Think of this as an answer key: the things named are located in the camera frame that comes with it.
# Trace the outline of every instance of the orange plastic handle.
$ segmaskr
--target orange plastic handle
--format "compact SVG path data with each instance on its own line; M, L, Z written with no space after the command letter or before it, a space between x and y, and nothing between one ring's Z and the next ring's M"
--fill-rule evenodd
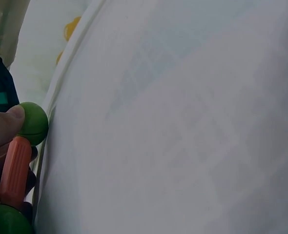
M0 181L0 203L20 209L24 201L32 149L20 136L9 144Z

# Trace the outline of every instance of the toy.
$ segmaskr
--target toy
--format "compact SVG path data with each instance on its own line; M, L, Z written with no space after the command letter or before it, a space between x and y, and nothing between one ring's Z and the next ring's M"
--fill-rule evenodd
M32 146L39 145L48 132L48 119L45 111L35 103L23 102L20 104L25 110L25 122L18 133L30 141Z
M20 104L25 110L23 127L11 143L5 158L0 180L0 234L32 234L30 219L32 206L24 202L32 145L40 144L48 132L44 110L31 102Z
M7 112L11 107L18 104L19 100L13 77L0 58L0 112Z

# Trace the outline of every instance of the green ball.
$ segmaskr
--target green ball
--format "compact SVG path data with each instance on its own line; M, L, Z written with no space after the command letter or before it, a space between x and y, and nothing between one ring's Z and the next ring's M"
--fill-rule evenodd
M26 217L18 210L0 204L0 234L32 234Z
M39 105L32 102L23 102L20 106L25 110L25 121L18 136L28 139L32 146L39 145L47 136L47 115Z

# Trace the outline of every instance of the yellow pattern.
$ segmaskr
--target yellow pattern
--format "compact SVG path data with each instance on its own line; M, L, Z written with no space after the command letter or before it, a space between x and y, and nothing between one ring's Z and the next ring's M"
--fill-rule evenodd
M71 35L73 34L75 28L77 27L79 21L80 21L81 17L75 17L74 20L67 24L64 27L64 38L66 39L66 41L69 41ZM58 55L57 59L56 59L56 65L59 63L61 56L62 56L63 51Z

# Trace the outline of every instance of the white fabric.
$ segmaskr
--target white fabric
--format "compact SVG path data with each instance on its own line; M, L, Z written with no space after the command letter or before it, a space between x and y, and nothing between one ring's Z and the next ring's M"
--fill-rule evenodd
M288 233L288 0L101 3L43 105L37 233Z
M42 104L67 44L64 27L80 17L90 0L31 0L11 66L20 101Z

